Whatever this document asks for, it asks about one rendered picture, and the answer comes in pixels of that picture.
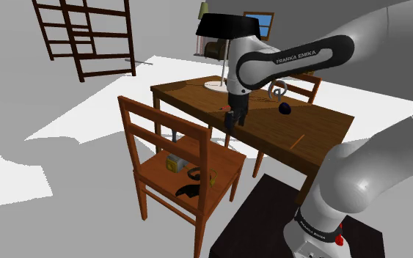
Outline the yellow grey box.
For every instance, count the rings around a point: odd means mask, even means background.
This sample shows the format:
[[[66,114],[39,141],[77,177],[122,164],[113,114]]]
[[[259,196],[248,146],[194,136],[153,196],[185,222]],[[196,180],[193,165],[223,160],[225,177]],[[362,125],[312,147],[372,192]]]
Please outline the yellow grey box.
[[[166,159],[166,168],[167,170],[173,172],[173,173],[178,173],[180,172],[184,166],[186,166],[189,162],[174,155],[174,154],[169,154]]]

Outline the brown wooden chair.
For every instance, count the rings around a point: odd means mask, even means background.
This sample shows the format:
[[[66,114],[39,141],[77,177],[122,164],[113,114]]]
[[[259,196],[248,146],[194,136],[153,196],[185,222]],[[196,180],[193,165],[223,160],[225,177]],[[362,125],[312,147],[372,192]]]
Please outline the brown wooden chair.
[[[288,78],[286,78],[286,81],[293,81],[294,79],[297,79],[299,81],[311,83],[313,85],[312,89],[304,89],[300,86],[296,86],[293,84],[288,84],[288,90],[295,92],[299,95],[303,95],[308,98],[308,103],[313,104],[314,99],[317,95],[318,88],[322,82],[322,78],[314,76],[313,72],[309,73],[302,73],[302,74],[297,74],[297,75],[291,75]]]
[[[194,258],[200,258],[205,225],[211,214],[230,193],[234,200],[246,156],[211,141],[209,129],[143,103],[119,96],[125,137],[134,168],[134,180],[141,217],[147,218],[147,196],[161,203],[195,226]],[[130,114],[162,124],[184,136],[170,141],[131,122]],[[194,181],[187,168],[178,173],[166,168],[173,154],[200,168],[199,195],[189,198],[175,192]]]

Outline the green shade floor lamp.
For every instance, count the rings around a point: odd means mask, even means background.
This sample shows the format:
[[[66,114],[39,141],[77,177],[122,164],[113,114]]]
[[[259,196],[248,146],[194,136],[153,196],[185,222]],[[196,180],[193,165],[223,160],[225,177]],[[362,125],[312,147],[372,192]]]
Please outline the green shade floor lamp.
[[[208,3],[207,2],[202,2],[200,5],[200,11],[198,14],[198,20],[201,21],[202,17],[205,13],[208,13]],[[198,36],[197,37],[197,43],[196,43],[196,53],[194,54],[195,56],[203,56],[204,53],[204,37],[203,36]]]

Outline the blue window with wooden frame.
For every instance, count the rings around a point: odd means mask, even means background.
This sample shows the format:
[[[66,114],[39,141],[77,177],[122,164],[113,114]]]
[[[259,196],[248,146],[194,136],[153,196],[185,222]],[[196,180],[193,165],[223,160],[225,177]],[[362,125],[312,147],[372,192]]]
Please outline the blue window with wooden frame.
[[[243,16],[257,18],[259,21],[261,40],[269,40],[271,27],[274,19],[273,12],[244,12]]]

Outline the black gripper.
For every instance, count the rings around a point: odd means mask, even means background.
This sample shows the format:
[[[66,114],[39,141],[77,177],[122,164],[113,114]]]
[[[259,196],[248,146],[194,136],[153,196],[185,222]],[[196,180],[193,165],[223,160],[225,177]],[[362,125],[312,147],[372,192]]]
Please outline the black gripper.
[[[234,95],[228,94],[228,105],[231,111],[228,111],[224,117],[224,126],[228,131],[232,131],[235,126],[235,113],[240,113],[238,124],[244,126],[246,112],[249,108],[249,94]]]

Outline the orange pencil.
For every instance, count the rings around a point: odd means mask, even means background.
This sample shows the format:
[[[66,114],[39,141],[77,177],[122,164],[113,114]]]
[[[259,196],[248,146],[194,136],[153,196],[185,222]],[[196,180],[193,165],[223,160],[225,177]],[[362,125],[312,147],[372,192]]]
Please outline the orange pencil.
[[[289,150],[292,150],[303,138],[304,138],[304,134],[301,135],[289,148]]]

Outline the black shade table lamp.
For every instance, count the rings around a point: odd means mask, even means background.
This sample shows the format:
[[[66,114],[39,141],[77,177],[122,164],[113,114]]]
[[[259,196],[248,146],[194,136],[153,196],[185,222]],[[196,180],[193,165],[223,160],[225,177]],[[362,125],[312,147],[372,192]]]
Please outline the black shade table lamp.
[[[224,59],[220,61],[221,78],[205,82],[204,87],[215,92],[246,94],[247,91],[239,85],[236,70],[239,58],[261,44],[258,19],[242,15],[205,13],[196,35],[226,40]]]

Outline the dark brown ladder shelf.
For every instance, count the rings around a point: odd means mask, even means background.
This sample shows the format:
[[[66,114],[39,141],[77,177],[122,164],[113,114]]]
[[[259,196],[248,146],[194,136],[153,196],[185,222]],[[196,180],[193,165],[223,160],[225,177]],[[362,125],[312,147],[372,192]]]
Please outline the dark brown ladder shelf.
[[[90,7],[87,0],[82,0],[82,5],[68,4],[66,0],[59,0],[58,5],[40,4],[37,0],[31,0],[43,40],[51,61],[56,58],[73,58],[81,83],[86,78],[104,75],[116,75],[129,73],[136,75],[136,60],[134,57],[133,33],[131,27],[131,11],[129,0],[123,0],[124,10],[108,10],[104,8]],[[55,10],[62,13],[63,23],[49,23],[42,19],[41,10]],[[123,33],[119,32],[95,32],[92,30],[90,20],[91,14],[108,15],[122,17],[125,19],[125,29]],[[50,40],[48,38],[47,28],[61,28],[67,32],[66,40]],[[128,41],[128,52],[124,54],[98,54],[96,50],[95,38],[122,38]],[[94,59],[130,59],[131,66],[128,69],[121,70],[104,70],[95,72],[84,72],[81,66],[82,60]]]

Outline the dark robot stand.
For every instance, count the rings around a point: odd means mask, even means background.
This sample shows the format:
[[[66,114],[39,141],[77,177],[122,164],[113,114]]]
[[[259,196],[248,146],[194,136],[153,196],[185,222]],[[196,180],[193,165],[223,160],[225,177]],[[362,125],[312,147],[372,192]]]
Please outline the dark robot stand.
[[[298,190],[264,174],[212,245],[208,258],[293,258],[284,226],[294,217]],[[343,238],[352,258],[385,258],[380,231],[346,216]]]

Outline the brown wooden table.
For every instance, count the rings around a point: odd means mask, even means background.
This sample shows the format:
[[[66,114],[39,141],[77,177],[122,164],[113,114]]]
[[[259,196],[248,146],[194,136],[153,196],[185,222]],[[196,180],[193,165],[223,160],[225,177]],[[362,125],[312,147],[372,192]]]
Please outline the brown wooden table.
[[[170,104],[196,119],[225,131],[224,116],[219,110],[227,105],[225,93],[214,92],[203,85],[210,77],[154,85],[153,105]],[[260,89],[249,96],[249,111],[244,126],[235,126],[233,138],[306,175],[296,203],[301,204],[318,173],[324,157],[345,138],[354,118],[324,107],[305,103],[290,97],[282,101],[289,104],[291,113],[279,113],[279,101],[269,99]],[[290,146],[301,136],[304,138],[292,149]]]

